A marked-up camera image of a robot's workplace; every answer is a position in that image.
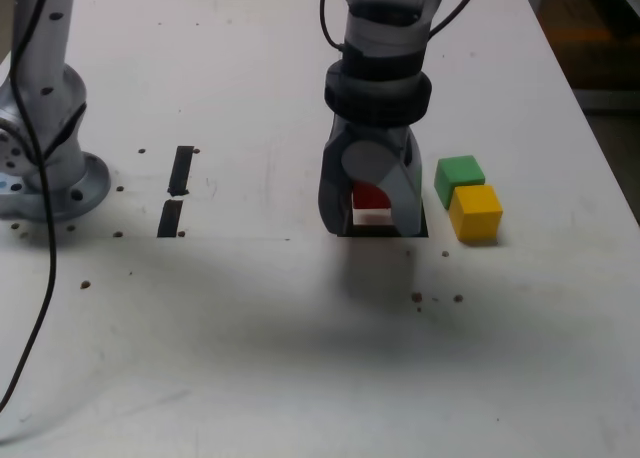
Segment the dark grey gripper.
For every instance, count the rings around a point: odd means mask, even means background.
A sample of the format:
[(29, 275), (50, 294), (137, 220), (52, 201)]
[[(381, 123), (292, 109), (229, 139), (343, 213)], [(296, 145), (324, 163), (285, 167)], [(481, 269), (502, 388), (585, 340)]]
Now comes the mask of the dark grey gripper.
[(422, 160), (410, 128), (373, 127), (335, 116), (323, 151), (318, 192), (320, 216), (331, 234), (343, 235), (348, 228), (351, 180), (386, 195), (400, 235), (419, 234)]

